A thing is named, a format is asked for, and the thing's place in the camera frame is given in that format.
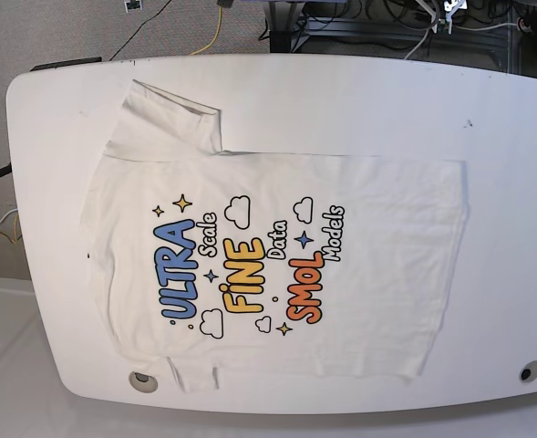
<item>t-shirt sleeve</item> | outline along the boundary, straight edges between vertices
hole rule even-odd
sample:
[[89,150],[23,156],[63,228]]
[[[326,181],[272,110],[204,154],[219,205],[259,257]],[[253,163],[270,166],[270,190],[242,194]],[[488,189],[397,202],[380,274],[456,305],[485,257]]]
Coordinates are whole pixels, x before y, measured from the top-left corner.
[[134,80],[104,154],[134,162],[177,162],[221,150],[217,109]]

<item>white t-shirt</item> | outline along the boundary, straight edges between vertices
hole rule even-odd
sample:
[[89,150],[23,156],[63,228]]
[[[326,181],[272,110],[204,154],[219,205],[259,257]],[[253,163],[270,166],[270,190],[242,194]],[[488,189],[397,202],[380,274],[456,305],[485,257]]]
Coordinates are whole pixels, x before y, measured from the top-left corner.
[[413,378],[447,302],[461,172],[231,153],[218,110],[133,82],[83,214],[90,287],[118,351],[184,391],[222,367]]

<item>cloud graphic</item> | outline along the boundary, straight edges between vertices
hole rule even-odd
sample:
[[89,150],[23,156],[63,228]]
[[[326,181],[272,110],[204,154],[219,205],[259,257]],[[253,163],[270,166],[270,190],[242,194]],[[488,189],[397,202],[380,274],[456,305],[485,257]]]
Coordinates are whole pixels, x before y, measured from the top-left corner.
[[250,198],[247,196],[234,196],[230,205],[225,207],[223,212],[225,218],[240,228],[245,230],[250,226]]
[[204,335],[210,335],[216,339],[223,338],[223,313],[218,308],[205,310],[201,313],[199,330]]
[[256,320],[256,327],[262,331],[262,333],[270,333],[270,327],[272,326],[272,319],[270,317],[264,317]]
[[313,222],[313,198],[306,196],[300,203],[293,207],[298,222],[310,224]]

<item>star graphic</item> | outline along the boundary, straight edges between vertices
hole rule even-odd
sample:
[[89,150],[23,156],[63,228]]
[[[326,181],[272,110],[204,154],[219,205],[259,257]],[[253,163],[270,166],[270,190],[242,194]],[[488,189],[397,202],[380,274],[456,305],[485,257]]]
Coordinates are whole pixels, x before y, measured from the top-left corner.
[[178,205],[181,208],[181,213],[185,211],[185,207],[192,205],[192,203],[185,201],[185,195],[182,194],[179,201],[173,203],[173,205]]
[[276,329],[282,331],[282,332],[283,332],[283,336],[286,335],[286,332],[287,332],[287,331],[293,331],[291,328],[289,328],[289,327],[286,326],[286,323],[285,323],[285,322],[283,322],[283,325],[282,325],[281,327],[277,327]]
[[157,208],[155,208],[153,211],[153,213],[156,213],[157,214],[157,217],[160,217],[161,214],[165,213],[164,211],[162,211],[160,209],[160,206],[157,205]]
[[213,283],[213,280],[214,280],[215,278],[219,278],[218,276],[216,276],[216,275],[213,273],[212,270],[210,270],[210,273],[207,274],[207,275],[205,275],[205,276],[208,277],[208,278],[210,279],[210,283]]
[[306,237],[305,231],[303,231],[303,235],[301,235],[300,237],[296,237],[294,240],[297,242],[300,242],[301,245],[303,246],[303,249],[305,249],[306,244],[308,244],[309,242],[314,242],[313,239]]

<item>grommet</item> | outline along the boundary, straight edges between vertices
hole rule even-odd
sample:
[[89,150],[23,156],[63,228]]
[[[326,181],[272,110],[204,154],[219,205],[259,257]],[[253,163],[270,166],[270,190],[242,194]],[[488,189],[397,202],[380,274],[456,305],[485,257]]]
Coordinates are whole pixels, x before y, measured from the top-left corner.
[[523,367],[522,372],[520,372],[520,381],[523,383],[529,383],[530,381],[535,381],[537,379],[537,360],[528,363]]
[[154,377],[134,371],[129,375],[129,382],[132,388],[146,394],[155,392],[159,386]]

